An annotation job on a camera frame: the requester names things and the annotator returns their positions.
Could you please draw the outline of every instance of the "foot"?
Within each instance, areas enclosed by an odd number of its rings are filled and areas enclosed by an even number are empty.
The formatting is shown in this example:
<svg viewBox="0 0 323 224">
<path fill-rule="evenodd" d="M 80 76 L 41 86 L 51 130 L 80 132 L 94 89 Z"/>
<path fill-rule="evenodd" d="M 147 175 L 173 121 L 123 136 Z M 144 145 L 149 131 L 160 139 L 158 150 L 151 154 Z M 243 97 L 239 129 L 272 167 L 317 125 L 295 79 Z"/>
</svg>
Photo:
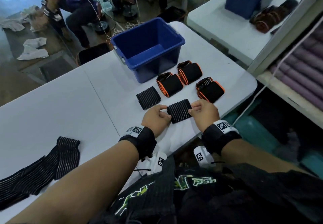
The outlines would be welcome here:
<svg viewBox="0 0 323 224">
<path fill-rule="evenodd" d="M 62 33 L 63 33 L 63 37 L 67 40 L 67 41 L 72 41 L 72 38 L 71 36 L 69 35 L 69 31 L 68 29 L 65 27 L 65 28 L 62 28 Z"/>
</svg>

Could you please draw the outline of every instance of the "shelf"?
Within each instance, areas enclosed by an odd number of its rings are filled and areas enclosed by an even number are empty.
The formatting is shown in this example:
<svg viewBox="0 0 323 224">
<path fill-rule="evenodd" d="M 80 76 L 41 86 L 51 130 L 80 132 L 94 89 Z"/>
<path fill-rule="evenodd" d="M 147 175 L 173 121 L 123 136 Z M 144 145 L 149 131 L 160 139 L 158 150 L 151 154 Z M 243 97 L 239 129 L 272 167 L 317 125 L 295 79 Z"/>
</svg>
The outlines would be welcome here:
<svg viewBox="0 0 323 224">
<path fill-rule="evenodd" d="M 257 80 L 265 85 L 269 81 L 270 77 L 271 73 L 266 70 L 261 75 L 258 75 Z M 276 77 L 270 81 L 268 88 L 323 129 L 323 111 L 319 110 Z"/>
</svg>

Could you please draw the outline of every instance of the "tiled floor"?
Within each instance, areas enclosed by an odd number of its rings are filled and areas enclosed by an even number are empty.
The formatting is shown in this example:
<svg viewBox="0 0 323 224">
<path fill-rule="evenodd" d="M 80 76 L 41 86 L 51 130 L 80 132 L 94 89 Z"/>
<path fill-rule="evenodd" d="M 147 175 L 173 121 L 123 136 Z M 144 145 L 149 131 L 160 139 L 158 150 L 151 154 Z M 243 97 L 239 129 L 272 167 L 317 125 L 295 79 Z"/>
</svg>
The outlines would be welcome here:
<svg viewBox="0 0 323 224">
<path fill-rule="evenodd" d="M 0 16 L 8 17 L 17 14 L 24 8 L 38 5 L 39 2 L 40 0 L 0 0 Z M 200 5 L 201 2 L 202 0 L 189 1 L 188 11 Z M 181 0 L 168 0 L 168 5 L 180 8 Z M 140 9 L 138 21 L 140 22 L 146 22 L 160 14 L 157 0 L 151 3 L 146 0 L 139 0 L 138 7 Z M 62 11 L 62 13 L 64 18 L 70 14 L 65 11 Z M 112 12 L 109 12 L 109 15 L 120 23 L 115 24 L 114 20 L 109 17 L 107 18 L 109 26 L 112 27 L 107 33 L 108 36 L 111 36 L 115 29 L 126 29 L 126 21 L 123 16 L 113 15 Z M 103 43 L 107 39 L 105 35 L 97 35 L 91 26 L 85 26 L 84 30 L 87 33 L 91 46 Z M 37 34 L 30 32 L 29 29 L 19 32 L 12 32 L 8 29 L 0 31 L 0 106 L 40 86 L 39 83 L 20 72 L 23 68 L 29 66 L 29 63 L 16 59 L 22 53 L 22 44 L 28 39 L 26 36 L 29 36 L 28 38 L 46 37 L 46 45 L 53 53 L 64 50 L 68 55 L 76 57 L 78 52 L 83 50 L 78 39 L 72 33 L 71 37 L 73 41 L 67 42 L 59 38 L 53 29 L 48 29 L 45 32 Z M 34 71 L 34 75 L 40 77 L 38 70 Z"/>
</svg>

